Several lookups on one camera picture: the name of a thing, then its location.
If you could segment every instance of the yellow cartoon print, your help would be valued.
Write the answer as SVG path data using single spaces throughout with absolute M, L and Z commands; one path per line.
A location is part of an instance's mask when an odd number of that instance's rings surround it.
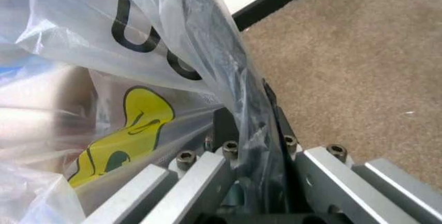
M 145 156 L 155 149 L 157 136 L 165 123 L 174 119 L 172 106 L 152 90 L 135 86 L 123 101 L 125 126 L 90 144 L 77 159 L 77 172 L 69 178 L 72 187 Z

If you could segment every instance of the carpet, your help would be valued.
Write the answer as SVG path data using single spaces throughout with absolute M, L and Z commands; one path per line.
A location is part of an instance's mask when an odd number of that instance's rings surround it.
M 242 36 L 304 148 L 442 189 L 442 0 L 295 0 Z

